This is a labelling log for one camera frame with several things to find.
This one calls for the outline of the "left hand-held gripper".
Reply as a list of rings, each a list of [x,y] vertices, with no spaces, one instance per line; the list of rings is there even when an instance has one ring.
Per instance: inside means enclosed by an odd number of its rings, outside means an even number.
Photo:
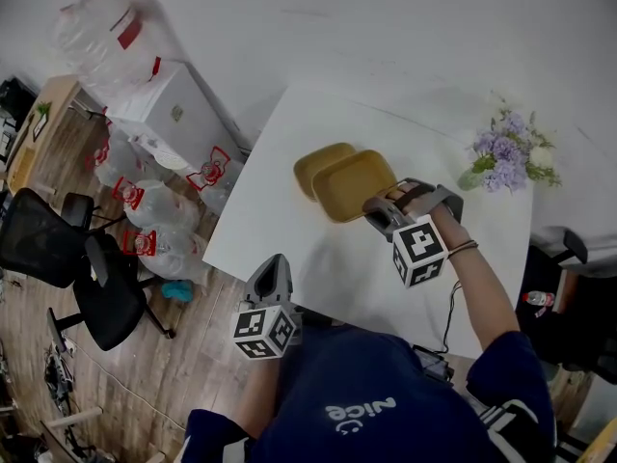
[[[283,254],[264,261],[245,286],[231,318],[231,340],[247,359],[279,359],[290,345],[301,343],[302,313],[288,302],[293,292],[290,266]]]

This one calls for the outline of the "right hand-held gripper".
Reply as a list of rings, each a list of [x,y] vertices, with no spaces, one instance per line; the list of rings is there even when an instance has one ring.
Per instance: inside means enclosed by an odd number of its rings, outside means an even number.
[[[378,195],[362,205],[365,220],[392,243],[392,260],[405,288],[433,280],[443,270],[446,245],[430,212],[441,204],[461,222],[464,206],[459,195],[440,184],[404,178],[396,188],[409,183],[413,188],[397,200]]]

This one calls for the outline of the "person's right hand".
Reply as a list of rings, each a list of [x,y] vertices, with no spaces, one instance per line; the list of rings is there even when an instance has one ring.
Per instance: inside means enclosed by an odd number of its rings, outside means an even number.
[[[436,204],[430,211],[426,207],[434,200],[434,191],[420,193],[415,182],[403,183],[390,190],[386,197],[399,207],[401,212],[414,220],[418,216],[429,214],[442,240],[449,251],[468,247],[472,239],[467,230],[454,218],[450,209],[444,204]]]

